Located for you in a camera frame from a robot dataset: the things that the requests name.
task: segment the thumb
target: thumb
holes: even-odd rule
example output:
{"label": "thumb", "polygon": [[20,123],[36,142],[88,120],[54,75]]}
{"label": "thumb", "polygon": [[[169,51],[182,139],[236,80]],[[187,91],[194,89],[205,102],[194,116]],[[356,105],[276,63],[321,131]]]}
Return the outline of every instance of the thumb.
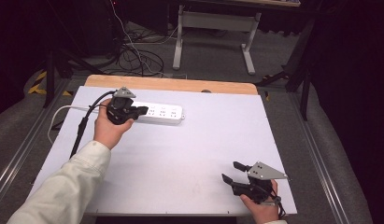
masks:
{"label": "thumb", "polygon": [[240,199],[241,201],[244,203],[244,205],[249,209],[251,210],[252,209],[252,206],[255,205],[255,202],[253,200],[251,200],[247,195],[245,194],[241,194],[240,195]]}

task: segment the power strip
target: power strip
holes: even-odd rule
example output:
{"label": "power strip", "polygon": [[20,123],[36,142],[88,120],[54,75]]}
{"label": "power strip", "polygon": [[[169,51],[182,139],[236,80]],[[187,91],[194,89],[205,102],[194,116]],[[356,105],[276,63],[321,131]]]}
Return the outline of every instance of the power strip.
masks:
{"label": "power strip", "polygon": [[139,116],[137,121],[162,124],[180,124],[185,116],[180,105],[162,105],[144,102],[134,102],[133,106],[147,106],[146,115]]}

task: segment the hand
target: hand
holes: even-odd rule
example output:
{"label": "hand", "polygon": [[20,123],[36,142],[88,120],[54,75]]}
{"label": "hand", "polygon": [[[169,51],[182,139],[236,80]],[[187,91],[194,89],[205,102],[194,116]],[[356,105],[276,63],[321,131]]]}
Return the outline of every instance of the hand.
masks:
{"label": "hand", "polygon": [[[275,180],[271,180],[271,183],[273,184],[273,190],[277,195],[277,182]],[[256,224],[263,224],[266,222],[278,220],[278,205],[273,206],[256,204],[245,194],[242,194],[240,198],[244,205],[252,213],[253,219],[255,220]]]}
{"label": "hand", "polygon": [[122,135],[131,128],[134,120],[128,119],[121,125],[113,124],[107,118],[107,105],[109,102],[110,99],[107,99],[99,105],[99,113],[98,118],[95,121],[93,140],[112,149],[120,142]]}

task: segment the white tabletop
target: white tabletop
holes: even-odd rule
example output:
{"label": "white tabletop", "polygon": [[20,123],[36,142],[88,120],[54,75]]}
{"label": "white tabletop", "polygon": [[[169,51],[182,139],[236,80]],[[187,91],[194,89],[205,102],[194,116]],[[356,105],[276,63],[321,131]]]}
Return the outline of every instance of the white tabletop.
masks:
{"label": "white tabletop", "polygon": [[[72,105],[91,105],[111,88],[80,87]],[[180,105],[179,125],[138,123],[112,149],[104,182],[87,207],[95,216],[244,216],[249,211],[221,174],[248,183],[233,161],[261,161],[284,171],[259,95],[131,90],[135,101]],[[70,109],[33,193],[69,159],[86,111]],[[91,113],[80,147],[92,139]],[[296,207],[287,180],[278,180],[285,211]]]}

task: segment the white power strip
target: white power strip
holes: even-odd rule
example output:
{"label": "white power strip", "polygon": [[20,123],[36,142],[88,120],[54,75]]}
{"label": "white power strip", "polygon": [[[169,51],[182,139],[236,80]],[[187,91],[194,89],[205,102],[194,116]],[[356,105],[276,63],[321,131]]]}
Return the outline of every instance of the white power strip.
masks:
{"label": "white power strip", "polygon": [[139,116],[137,121],[162,124],[180,124],[185,116],[180,105],[161,105],[144,102],[134,102],[133,106],[147,106],[146,115]]}

